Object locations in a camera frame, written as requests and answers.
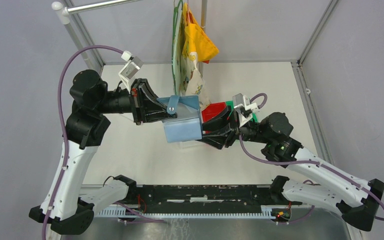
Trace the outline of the blue card holder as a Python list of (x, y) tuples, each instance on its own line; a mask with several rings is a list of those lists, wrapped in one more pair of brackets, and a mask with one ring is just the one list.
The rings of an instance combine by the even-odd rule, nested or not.
[(164, 133), (168, 143), (198, 141), (202, 139), (202, 119), (200, 101), (197, 95), (171, 95), (157, 99), (165, 105), (169, 114), (175, 118), (162, 121)]

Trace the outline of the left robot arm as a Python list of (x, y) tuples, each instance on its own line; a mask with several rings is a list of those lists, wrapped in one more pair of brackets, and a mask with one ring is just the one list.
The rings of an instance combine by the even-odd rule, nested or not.
[(81, 235), (96, 214), (123, 201), (133, 203), (136, 182), (117, 176), (113, 182), (87, 195), (80, 190), (92, 158), (101, 145), (111, 122), (108, 114), (133, 116), (136, 125), (177, 118), (176, 109), (158, 101), (147, 79), (137, 78), (132, 90), (109, 90), (108, 84), (92, 69), (79, 72), (73, 79), (70, 95), (72, 112), (62, 121), (63, 149), (51, 188), (41, 205), (33, 207), (29, 217), (60, 235)]

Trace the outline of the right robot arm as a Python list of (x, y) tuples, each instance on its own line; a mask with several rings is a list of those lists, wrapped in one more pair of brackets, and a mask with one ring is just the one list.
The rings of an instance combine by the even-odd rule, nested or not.
[(235, 141), (264, 144), (261, 163), (280, 166), (315, 182), (307, 185), (276, 176), (268, 191), (273, 203), (310, 204), (339, 215), (361, 231), (371, 231), (378, 209), (384, 208), (384, 182), (353, 176), (316, 156), (290, 136), (293, 126), (282, 112), (271, 113), (260, 122), (240, 124), (240, 118), (240, 113), (225, 107), (203, 123), (201, 141), (216, 149), (230, 147)]

